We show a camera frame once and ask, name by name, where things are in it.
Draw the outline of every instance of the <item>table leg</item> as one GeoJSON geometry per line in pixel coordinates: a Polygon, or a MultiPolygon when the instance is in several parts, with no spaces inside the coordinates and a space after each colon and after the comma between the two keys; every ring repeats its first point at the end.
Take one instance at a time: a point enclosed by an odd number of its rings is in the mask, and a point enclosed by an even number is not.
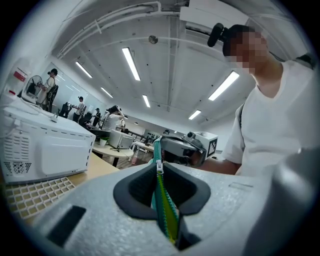
{"type": "Polygon", "coordinates": [[[117,167],[118,160],[119,160],[119,157],[115,157],[115,158],[114,158],[113,164],[112,164],[114,167],[117,167]]]}
{"type": "Polygon", "coordinates": [[[99,154],[99,153],[97,153],[97,152],[95,152],[95,151],[92,151],[95,155],[97,155],[98,157],[100,157],[101,159],[102,159],[102,157],[104,156],[103,154],[99,154]]]}
{"type": "MultiPolygon", "coordinates": [[[[135,147],[136,147],[136,144],[133,144],[133,147],[132,147],[132,151],[133,151],[133,152],[135,152],[135,147]]],[[[132,155],[132,156],[129,157],[129,160],[128,160],[129,162],[132,160],[132,157],[133,157],[133,156],[134,156],[134,155],[132,155]]]]}

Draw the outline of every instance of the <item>black cap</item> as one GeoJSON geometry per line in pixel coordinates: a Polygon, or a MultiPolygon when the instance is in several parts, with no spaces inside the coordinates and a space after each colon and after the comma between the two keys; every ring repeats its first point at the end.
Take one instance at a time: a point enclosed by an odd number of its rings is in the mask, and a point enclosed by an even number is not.
{"type": "Polygon", "coordinates": [[[58,70],[56,68],[51,69],[50,73],[54,73],[55,75],[58,75],[58,70]]]}
{"type": "Polygon", "coordinates": [[[225,41],[223,43],[222,48],[222,52],[225,57],[230,56],[231,39],[238,37],[240,33],[244,32],[255,32],[255,30],[252,27],[239,24],[233,25],[228,29],[225,35],[225,41]]]}

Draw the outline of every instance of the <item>ceiling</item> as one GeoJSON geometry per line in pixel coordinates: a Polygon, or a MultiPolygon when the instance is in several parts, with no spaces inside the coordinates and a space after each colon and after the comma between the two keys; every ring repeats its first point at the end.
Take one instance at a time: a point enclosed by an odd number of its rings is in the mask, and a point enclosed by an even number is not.
{"type": "MultiPolygon", "coordinates": [[[[55,44],[52,54],[58,55],[78,31],[99,17],[144,2],[146,1],[97,0],[88,2],[91,4],[82,3],[81,11],[69,17],[69,25],[55,44]]],[[[163,11],[179,12],[180,6],[186,1],[160,2],[163,11]]],[[[305,53],[303,40],[294,40],[295,45],[290,43],[293,36],[299,35],[293,33],[295,30],[290,17],[284,15],[281,8],[272,1],[223,2],[252,16],[251,25],[267,31],[266,37],[268,42],[271,42],[271,50],[277,56],[286,60],[305,53]],[[286,29],[284,38],[277,26],[286,29]]],[[[131,110],[146,108],[142,95],[147,95],[151,110],[156,109],[155,115],[165,118],[166,114],[171,112],[176,113],[177,121],[188,120],[195,110],[201,110],[200,116],[192,122],[202,125],[234,112],[255,86],[251,76],[237,69],[240,77],[216,100],[208,100],[235,69],[224,61],[219,45],[215,49],[209,48],[207,40],[206,35],[187,31],[185,22],[180,21],[179,17],[149,16],[124,21],[101,33],[93,33],[73,47],[62,60],[97,89],[104,87],[112,94],[112,100],[117,105],[126,105],[131,110]],[[148,41],[150,35],[159,38],[157,44],[148,41]],[[124,47],[130,48],[141,81],[133,78],[122,53],[124,47]],[[92,78],[88,78],[75,65],[76,61],[85,67],[92,78]]]]}

